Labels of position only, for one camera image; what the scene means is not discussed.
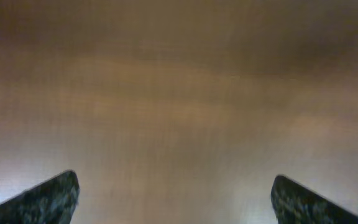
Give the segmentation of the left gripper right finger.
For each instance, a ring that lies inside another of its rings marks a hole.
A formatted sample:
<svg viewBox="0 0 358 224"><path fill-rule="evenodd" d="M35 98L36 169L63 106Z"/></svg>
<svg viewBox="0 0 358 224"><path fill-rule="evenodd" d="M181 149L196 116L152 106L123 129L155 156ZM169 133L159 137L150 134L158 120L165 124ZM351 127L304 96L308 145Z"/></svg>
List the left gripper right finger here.
<svg viewBox="0 0 358 224"><path fill-rule="evenodd" d="M270 199L278 224L358 224L358 216L284 175L274 179Z"/></svg>

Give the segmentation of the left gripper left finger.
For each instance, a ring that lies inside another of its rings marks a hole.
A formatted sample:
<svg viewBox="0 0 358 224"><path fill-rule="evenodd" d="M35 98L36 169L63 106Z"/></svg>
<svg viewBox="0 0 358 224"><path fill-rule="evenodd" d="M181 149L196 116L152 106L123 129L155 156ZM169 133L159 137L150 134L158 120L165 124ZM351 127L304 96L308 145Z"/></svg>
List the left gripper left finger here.
<svg viewBox="0 0 358 224"><path fill-rule="evenodd" d="M66 170L0 203L0 223L70 224L79 195L76 173Z"/></svg>

